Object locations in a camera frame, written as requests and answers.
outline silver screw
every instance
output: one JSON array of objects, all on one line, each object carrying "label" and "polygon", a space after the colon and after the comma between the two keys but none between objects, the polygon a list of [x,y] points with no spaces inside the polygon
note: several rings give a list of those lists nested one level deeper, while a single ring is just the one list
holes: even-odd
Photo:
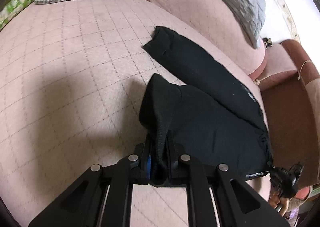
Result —
[{"label": "silver screw", "polygon": [[182,161],[189,161],[191,157],[187,154],[183,154],[183,155],[181,155],[180,158]]},{"label": "silver screw", "polygon": [[218,168],[219,168],[221,171],[228,171],[228,169],[229,169],[228,165],[226,165],[226,164],[220,164],[220,165],[218,166]]},{"label": "silver screw", "polygon": [[138,160],[138,156],[135,155],[135,154],[132,154],[132,155],[130,155],[130,156],[128,157],[128,159],[129,159],[130,161],[137,161],[137,160]]},{"label": "silver screw", "polygon": [[93,172],[97,172],[97,171],[100,170],[100,165],[94,164],[94,165],[92,165],[92,166],[90,167],[90,169],[91,169],[91,171],[93,171]]}]

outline black garment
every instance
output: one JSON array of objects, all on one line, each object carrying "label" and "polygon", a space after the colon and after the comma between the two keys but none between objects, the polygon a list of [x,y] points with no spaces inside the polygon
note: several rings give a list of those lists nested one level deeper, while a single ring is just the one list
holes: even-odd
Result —
[{"label": "black garment", "polygon": [[143,48],[188,84],[170,84],[157,74],[148,83],[139,120],[154,144],[154,183],[165,180],[168,137],[205,164],[226,163],[244,177],[268,171],[268,131],[246,86],[199,45],[168,28],[156,27]]}]

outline black sleeve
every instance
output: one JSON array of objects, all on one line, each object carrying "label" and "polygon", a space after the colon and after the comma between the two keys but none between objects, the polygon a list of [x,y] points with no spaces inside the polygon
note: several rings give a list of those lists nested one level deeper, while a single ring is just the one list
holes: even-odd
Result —
[{"label": "black sleeve", "polygon": [[157,26],[143,49],[185,84],[200,89],[239,118],[266,130],[263,112],[250,90],[198,44]]}]

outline folded black clothing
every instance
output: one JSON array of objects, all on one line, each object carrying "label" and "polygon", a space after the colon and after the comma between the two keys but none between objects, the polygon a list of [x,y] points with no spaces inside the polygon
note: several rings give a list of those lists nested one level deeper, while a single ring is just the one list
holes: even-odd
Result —
[{"label": "folded black clothing", "polygon": [[264,176],[268,161],[273,162],[271,145],[260,106],[247,87],[199,45],[168,28],[156,27],[143,48],[188,84],[170,84],[154,74],[147,85],[139,120],[156,155],[151,181],[165,181],[168,138],[204,164],[226,163],[247,179]]}]

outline beige cord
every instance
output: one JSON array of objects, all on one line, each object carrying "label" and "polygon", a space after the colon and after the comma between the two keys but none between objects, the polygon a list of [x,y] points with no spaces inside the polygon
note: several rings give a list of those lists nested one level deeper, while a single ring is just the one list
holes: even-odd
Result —
[{"label": "beige cord", "polygon": [[300,80],[300,78],[301,78],[301,70],[302,70],[302,67],[304,66],[305,63],[308,63],[308,62],[312,63],[311,60],[307,60],[307,61],[305,61],[305,62],[301,65],[298,80]]}]

